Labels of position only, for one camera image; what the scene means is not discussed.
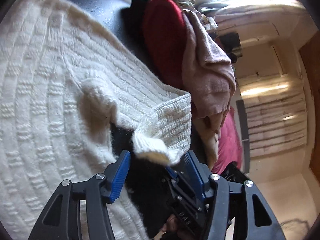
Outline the person right hand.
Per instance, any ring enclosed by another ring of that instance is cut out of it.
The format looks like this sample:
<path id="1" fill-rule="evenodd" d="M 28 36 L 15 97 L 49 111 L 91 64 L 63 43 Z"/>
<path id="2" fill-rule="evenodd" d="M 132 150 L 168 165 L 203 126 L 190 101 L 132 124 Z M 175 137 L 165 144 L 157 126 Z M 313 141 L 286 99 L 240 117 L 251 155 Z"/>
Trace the person right hand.
<path id="1" fill-rule="evenodd" d="M 171 215 L 166 223 L 161 228 L 162 236 L 160 240 L 181 240 L 181 237 L 178 234 L 179 222 L 175 215 Z"/>

